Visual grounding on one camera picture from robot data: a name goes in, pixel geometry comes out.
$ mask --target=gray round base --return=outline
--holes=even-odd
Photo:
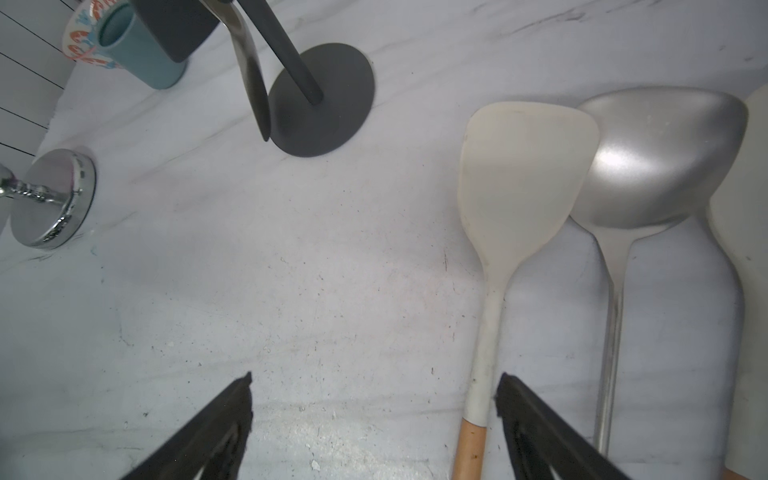
[[[323,89],[323,101],[311,105],[288,72],[280,72],[270,91],[272,141],[287,154],[316,157],[342,146],[366,120],[373,70],[365,55],[341,43],[310,48],[301,59]]]

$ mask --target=spatula head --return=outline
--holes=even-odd
[[[490,104],[469,120],[458,176],[462,225],[487,280],[509,281],[560,229],[598,148],[589,114],[550,104]]]

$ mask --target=metal ladle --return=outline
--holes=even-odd
[[[266,96],[266,86],[261,75],[259,56],[256,53],[256,46],[253,44],[248,26],[233,3],[220,2],[219,0],[200,0],[200,3],[205,5],[205,8],[218,18],[230,33],[250,108],[256,117],[261,137],[267,141],[272,134],[270,100]]]
[[[594,430],[595,448],[607,455],[629,249],[707,204],[739,151],[747,109],[728,94],[679,87],[615,91],[579,108],[595,118],[601,132],[571,217],[594,235],[608,271]]]

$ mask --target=countertop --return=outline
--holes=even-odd
[[[373,63],[368,120],[323,157],[261,141],[222,26],[167,91],[74,70],[41,152],[92,156],[98,185],[63,247],[0,237],[0,477],[119,478],[251,371],[241,478],[448,478],[483,290],[456,207],[472,113],[639,84],[744,98],[768,81],[761,0],[274,9],[300,51],[340,41]],[[254,38],[270,85],[280,64]],[[597,247],[568,221],[503,313],[498,373],[588,438],[606,297]],[[718,478],[740,319],[700,219],[635,244],[611,437],[632,478]],[[484,478],[511,478],[490,426]]]

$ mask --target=black pole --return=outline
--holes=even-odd
[[[266,0],[237,0],[243,7],[266,43],[275,52],[275,55],[283,64],[288,75],[296,82],[306,99],[312,105],[323,101],[323,91],[315,81],[306,64],[301,60],[299,52],[293,46],[283,26],[277,21],[277,17]]]

